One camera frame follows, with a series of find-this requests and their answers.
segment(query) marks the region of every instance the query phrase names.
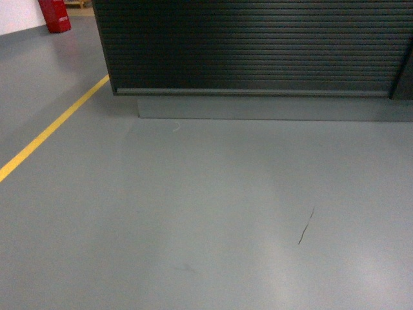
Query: floor marking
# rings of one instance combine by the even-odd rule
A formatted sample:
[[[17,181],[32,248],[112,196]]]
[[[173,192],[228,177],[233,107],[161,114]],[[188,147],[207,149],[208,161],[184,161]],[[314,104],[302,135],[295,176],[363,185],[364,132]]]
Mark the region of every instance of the floor marking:
[[[24,160],[33,153],[49,136],[55,132],[78,108],[82,106],[95,92],[99,90],[107,81],[109,75],[106,75],[95,86],[93,86],[86,94],[81,96],[70,108],[63,112],[53,123],[51,123],[40,135],[30,142],[19,154],[14,156],[3,168],[0,169],[0,183],[16,169]]]

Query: epoxy floor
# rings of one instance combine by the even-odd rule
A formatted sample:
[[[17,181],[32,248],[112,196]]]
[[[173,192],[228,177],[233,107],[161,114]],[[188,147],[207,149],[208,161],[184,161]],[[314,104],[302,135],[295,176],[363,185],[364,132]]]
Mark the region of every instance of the epoxy floor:
[[[106,74],[93,17],[72,24],[2,47],[2,164]],[[0,309],[413,308],[413,123],[139,119],[138,100],[106,84],[0,183]]]

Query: black roller shutter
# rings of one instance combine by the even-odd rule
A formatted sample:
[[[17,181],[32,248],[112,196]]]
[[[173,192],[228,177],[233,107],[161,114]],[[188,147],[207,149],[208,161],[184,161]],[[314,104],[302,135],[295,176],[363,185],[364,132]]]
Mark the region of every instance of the black roller shutter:
[[[388,96],[413,1],[94,1],[114,91]]]

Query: wooden pallet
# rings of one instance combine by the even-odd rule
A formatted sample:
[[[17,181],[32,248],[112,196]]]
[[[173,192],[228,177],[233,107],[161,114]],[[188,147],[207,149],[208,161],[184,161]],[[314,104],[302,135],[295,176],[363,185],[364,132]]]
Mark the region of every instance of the wooden pallet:
[[[87,2],[90,2],[90,0],[80,0],[80,1],[65,0],[66,5],[79,5],[80,8],[85,8],[85,3]]]

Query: scuff mark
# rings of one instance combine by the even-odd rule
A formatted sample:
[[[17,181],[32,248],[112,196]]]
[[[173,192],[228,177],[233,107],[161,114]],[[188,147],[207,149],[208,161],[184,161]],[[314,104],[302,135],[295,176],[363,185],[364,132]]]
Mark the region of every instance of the scuff mark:
[[[178,121],[175,121],[175,123],[178,125],[178,127],[175,128],[172,132],[176,132],[176,131],[178,131],[179,129],[181,129],[181,124],[179,124]]]
[[[303,230],[303,233],[301,234],[301,238],[300,238],[299,241],[298,241],[298,244],[300,244],[301,241],[303,240],[304,233],[305,233],[305,231],[306,231],[306,229],[307,229],[307,227],[308,227],[308,225],[309,225],[309,223],[310,223],[310,220],[311,220],[311,218],[312,218],[312,215],[314,214],[314,210],[315,210],[315,209],[316,209],[316,207],[312,208],[312,212],[311,212],[310,218],[308,219],[307,225],[305,225],[305,228],[304,228],[304,230]]]
[[[174,267],[175,270],[180,270],[180,271],[186,271],[192,274],[199,274],[199,272],[197,272],[194,268],[192,268],[191,266],[189,266],[189,264],[184,263],[183,264],[183,268],[180,267]]]

